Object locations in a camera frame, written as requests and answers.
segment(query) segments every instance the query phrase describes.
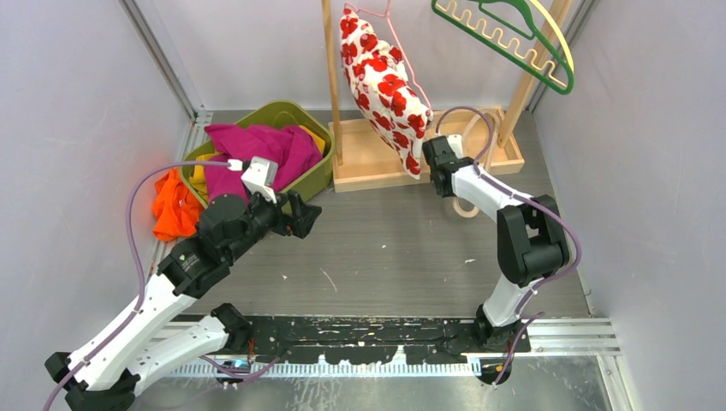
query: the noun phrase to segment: wooden tray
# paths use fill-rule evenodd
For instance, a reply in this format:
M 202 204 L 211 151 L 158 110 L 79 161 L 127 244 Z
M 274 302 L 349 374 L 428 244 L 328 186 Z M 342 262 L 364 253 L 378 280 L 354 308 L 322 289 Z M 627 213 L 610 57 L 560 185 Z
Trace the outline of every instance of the wooden tray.
M 504 119 L 501 107 L 484 108 L 494 111 L 499 122 Z M 434 122 L 438 121 L 443 111 L 434 112 Z M 446 116 L 441 125 L 442 134 L 464 135 L 467 125 L 474 115 L 468 110 L 453 111 Z M 333 159 L 333 183 L 337 193 L 347 191 L 367 190 L 371 188 L 398 187 L 409 184 L 428 183 L 429 167 L 423 161 L 421 164 L 421 178 L 413 179 L 403 170 L 398 154 L 385 145 L 378 137 L 367 120 L 346 120 L 341 123 L 342 158 L 344 164 L 338 164 Z M 434 127 L 426 132 L 426 138 L 433 137 Z M 464 154 L 469 157 L 476 156 L 484 148 L 489 130 L 486 123 L 477 121 L 473 123 L 469 133 L 464 136 Z M 504 147 L 493 145 L 494 152 L 491 157 L 489 171 L 495 175 L 518 173 L 524 165 L 520 148 L 512 135 Z

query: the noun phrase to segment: white shirt with red flowers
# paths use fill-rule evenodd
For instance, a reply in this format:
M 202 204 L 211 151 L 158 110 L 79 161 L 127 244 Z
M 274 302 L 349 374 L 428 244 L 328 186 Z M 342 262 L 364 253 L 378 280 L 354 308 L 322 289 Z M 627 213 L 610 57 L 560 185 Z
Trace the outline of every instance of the white shirt with red flowers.
M 408 86 L 401 51 L 378 39 L 370 23 L 345 9 L 340 27 L 342 71 L 355 103 L 418 180 L 424 133 L 433 122 L 431 108 Z

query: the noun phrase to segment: yellow cloth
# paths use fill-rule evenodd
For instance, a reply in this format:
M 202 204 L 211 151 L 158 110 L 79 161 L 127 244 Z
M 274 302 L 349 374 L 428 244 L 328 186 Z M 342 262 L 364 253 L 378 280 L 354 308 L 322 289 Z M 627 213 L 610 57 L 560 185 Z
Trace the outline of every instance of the yellow cloth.
M 201 156 L 197 157 L 197 161 L 209 161 L 210 158 L 218 155 L 218 152 L 213 152 L 211 154 L 202 154 Z M 209 192 L 206 189 L 206 179 L 204 177 L 204 166 L 203 165 L 195 165 L 194 171 L 192 171 L 192 175 L 189 177 L 189 184 L 194 187 L 194 190 L 199 194 L 199 196 L 204 199 L 205 202 L 209 202 Z
M 320 154 L 325 154 L 325 140 L 320 138 L 317 134 L 310 131 L 309 128 L 305 126 L 300 126 L 303 130 L 305 130 L 310 136 L 312 137 L 312 141 L 315 142 L 315 146 L 318 146 L 318 151 L 320 151 Z

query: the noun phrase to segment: magenta cloth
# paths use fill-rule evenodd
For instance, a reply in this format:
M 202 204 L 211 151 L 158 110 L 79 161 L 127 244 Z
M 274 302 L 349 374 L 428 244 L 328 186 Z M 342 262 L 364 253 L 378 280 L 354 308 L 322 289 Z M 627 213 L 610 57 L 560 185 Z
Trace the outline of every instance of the magenta cloth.
M 298 126 L 276 129 L 253 125 L 240 128 L 236 124 L 212 124 L 205 127 L 219 154 L 212 161 L 251 160 L 262 157 L 277 163 L 272 189 L 282 191 L 323 159 L 310 134 Z M 237 194 L 247 200 L 241 171 L 224 167 L 205 167 L 209 199 L 221 194 Z

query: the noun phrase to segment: gray wood table surface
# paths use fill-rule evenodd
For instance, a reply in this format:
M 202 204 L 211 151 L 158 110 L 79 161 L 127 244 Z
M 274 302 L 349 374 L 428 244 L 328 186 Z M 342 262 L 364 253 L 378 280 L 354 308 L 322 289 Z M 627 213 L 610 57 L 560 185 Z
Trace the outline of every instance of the gray wood table surface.
M 220 111 L 214 122 L 245 112 Z M 329 111 L 315 111 L 327 123 Z M 347 116 L 354 113 L 344 112 Z M 502 180 L 533 195 L 553 195 L 533 117 L 515 129 L 527 161 Z M 189 313 L 230 302 L 247 314 L 472 317 L 494 289 L 496 225 L 463 218 L 428 184 L 337 194 L 332 186 L 312 204 L 323 214 L 305 239 L 268 235 Z M 526 313 L 588 315 L 580 280 L 547 284 Z

